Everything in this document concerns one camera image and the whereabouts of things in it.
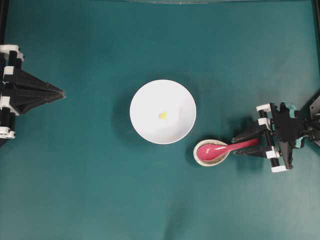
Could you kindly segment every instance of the white bowl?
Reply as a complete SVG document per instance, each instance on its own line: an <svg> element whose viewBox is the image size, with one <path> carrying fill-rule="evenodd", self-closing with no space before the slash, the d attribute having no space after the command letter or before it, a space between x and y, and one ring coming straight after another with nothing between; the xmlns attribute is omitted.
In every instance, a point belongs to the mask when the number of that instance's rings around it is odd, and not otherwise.
<svg viewBox="0 0 320 240"><path fill-rule="evenodd" d="M190 92L171 80L155 80L133 96L130 119L137 133L155 144L172 144L195 124L196 103Z"/></svg>

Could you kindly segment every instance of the table surface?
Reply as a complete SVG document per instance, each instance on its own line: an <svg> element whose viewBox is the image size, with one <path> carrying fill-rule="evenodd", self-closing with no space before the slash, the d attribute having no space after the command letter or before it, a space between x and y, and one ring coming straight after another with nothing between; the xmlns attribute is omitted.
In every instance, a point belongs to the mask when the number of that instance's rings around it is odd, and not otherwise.
<svg viewBox="0 0 320 240"><path fill-rule="evenodd" d="M266 159L201 167L192 154L200 140L230 140L257 105L300 109L319 90L312 11L310 0L12 0L5 42L67 98L19 116L0 149L0 239L319 238L320 148L296 150L281 174ZM170 145L143 140L129 118L156 79L181 83L197 106Z"/></svg>

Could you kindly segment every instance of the white bracket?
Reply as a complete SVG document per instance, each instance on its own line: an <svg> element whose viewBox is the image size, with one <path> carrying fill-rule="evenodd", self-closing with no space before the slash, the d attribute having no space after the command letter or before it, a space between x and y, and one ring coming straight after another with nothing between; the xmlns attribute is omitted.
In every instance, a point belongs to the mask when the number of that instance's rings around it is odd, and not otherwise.
<svg viewBox="0 0 320 240"><path fill-rule="evenodd" d="M273 158L277 159L280 157L279 151L274 146L271 146L271 150L266 151L265 154L267 159L273 159Z"/></svg>
<svg viewBox="0 0 320 240"><path fill-rule="evenodd" d="M19 113L10 105L9 96L0 96L0 109L10 108L10 113L14 113L16 116L19 116Z"/></svg>
<svg viewBox="0 0 320 240"><path fill-rule="evenodd" d="M14 66L5 66L3 70L3 77L5 77L5 75L13 75L14 69Z"/></svg>
<svg viewBox="0 0 320 240"><path fill-rule="evenodd" d="M22 62L25 60L25 56L22 54L22 52L19 51L18 45L12 45L12 44L0 45L0 53L4 54L5 60L9 59L10 51L16 52L17 59L21 59Z"/></svg>
<svg viewBox="0 0 320 240"><path fill-rule="evenodd" d="M257 106L255 109L256 109L257 112L259 112L261 110L265 111L266 113L270 113L271 112L270 103Z"/></svg>
<svg viewBox="0 0 320 240"><path fill-rule="evenodd" d="M270 127L270 119L267 117L262 117L258 119L258 123L259 125L266 125L266 128L271 131L271 127Z"/></svg>
<svg viewBox="0 0 320 240"><path fill-rule="evenodd" d="M14 139L16 138L16 133L10 131L10 128L7 126L0 126L0 139Z"/></svg>
<svg viewBox="0 0 320 240"><path fill-rule="evenodd" d="M280 173L280 172L285 172L288 170L289 169L286 169L285 165L271 167L271 172L273 172L273 173Z"/></svg>

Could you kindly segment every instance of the teal tabletop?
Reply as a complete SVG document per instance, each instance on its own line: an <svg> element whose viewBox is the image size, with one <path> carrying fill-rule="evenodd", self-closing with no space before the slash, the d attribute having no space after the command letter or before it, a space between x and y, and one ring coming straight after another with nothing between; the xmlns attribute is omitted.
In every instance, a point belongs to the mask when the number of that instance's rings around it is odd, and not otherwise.
<svg viewBox="0 0 320 240"><path fill-rule="evenodd" d="M0 149L0 239L320 238L314 144L278 174L263 158L193 158L200 140L230 142L258 105L304 107L320 89L315 29L310 0L10 1L5 43L66 98L17 117ZM197 107L173 144L130 122L133 95L157 79L184 85Z"/></svg>

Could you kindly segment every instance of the spoon handle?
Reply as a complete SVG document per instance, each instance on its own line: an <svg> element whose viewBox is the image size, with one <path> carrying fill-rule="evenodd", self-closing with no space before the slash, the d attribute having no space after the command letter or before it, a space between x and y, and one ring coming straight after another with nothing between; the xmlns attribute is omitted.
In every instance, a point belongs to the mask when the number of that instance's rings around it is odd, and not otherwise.
<svg viewBox="0 0 320 240"><path fill-rule="evenodd" d="M254 138L254 139L250 139L250 140L247 140L247 141L230 144L230 145L228 145L228 151L234 151L234 150L237 150L237 149L243 149L243 148L251 147L251 146L254 146L254 145L257 145L257 144L259 144L259 139L258 138Z"/></svg>

